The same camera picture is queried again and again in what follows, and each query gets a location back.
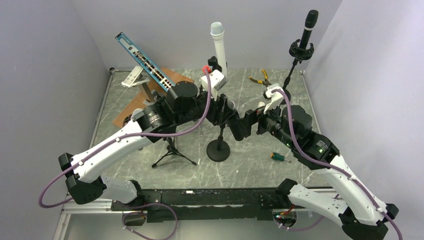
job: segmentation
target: marble tabletop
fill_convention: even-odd
[[[174,69],[195,81],[203,75],[201,69]],[[283,85],[289,74],[287,69],[266,69],[271,83]],[[95,134],[94,144],[98,144],[119,130],[112,121],[138,93],[138,87],[127,88],[121,82],[129,74],[128,71],[117,71],[113,74],[106,97],[100,122]],[[235,102],[235,107],[242,117],[245,111],[255,109],[258,102],[265,102],[262,95],[265,86],[253,83],[249,76],[263,79],[260,69],[228,69],[229,82],[222,93]],[[301,105],[313,116],[307,90],[299,71],[294,71],[287,89],[290,91],[292,105]],[[317,131],[317,123],[313,119],[312,128]],[[177,128],[177,131],[188,129],[193,122]],[[167,152],[165,141],[158,141],[145,147],[142,151],[130,153],[107,169],[104,174],[122,180],[136,180],[144,189],[194,189],[194,188],[263,188],[277,187],[284,179],[289,178],[305,187],[327,187],[328,183],[319,175],[311,172],[298,162],[293,154],[271,135],[256,135],[257,124],[252,126],[252,135],[243,141],[236,141],[230,129],[224,130],[224,140],[231,148],[230,156],[223,162],[211,161],[206,154],[208,143],[217,138],[218,126],[205,120],[193,132],[175,138],[176,148],[186,157],[198,163],[192,165],[179,156],[167,156],[156,168],[151,165]],[[271,153],[278,152],[288,161],[275,161]]]

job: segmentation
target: screwdriver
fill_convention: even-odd
[[[274,159],[274,160],[277,160],[277,161],[281,161],[281,162],[283,162],[283,161],[287,161],[289,163],[292,162],[292,161],[286,159],[283,155],[278,154],[277,152],[271,153],[271,158]]]

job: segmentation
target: brown wooden board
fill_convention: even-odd
[[[162,72],[168,76],[175,84],[181,81],[188,81],[193,83],[194,81],[186,76],[183,76],[177,72],[169,70],[166,67],[161,68]],[[165,90],[159,86],[159,84],[155,80],[151,80],[148,84],[149,89],[156,90],[160,94],[166,95]],[[123,127],[124,119],[133,113],[135,109],[143,109],[146,105],[143,103],[146,100],[146,96],[141,91],[131,100],[131,102],[120,112],[120,114],[113,120],[113,124],[120,128]]]

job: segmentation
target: power strip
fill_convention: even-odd
[[[138,64],[159,84],[165,92],[175,86],[175,83],[169,79],[156,64],[147,57],[123,32],[118,34],[115,39],[123,48],[137,61]]]

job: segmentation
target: plier handle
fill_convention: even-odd
[[[252,81],[252,82],[254,82],[254,83],[257,83],[257,84],[265,85],[265,87],[269,87],[271,85],[271,83],[268,81],[268,74],[267,74],[267,72],[264,69],[262,69],[262,73],[263,73],[263,75],[265,77],[265,79],[263,81],[256,80],[252,76],[249,77],[249,80]]]

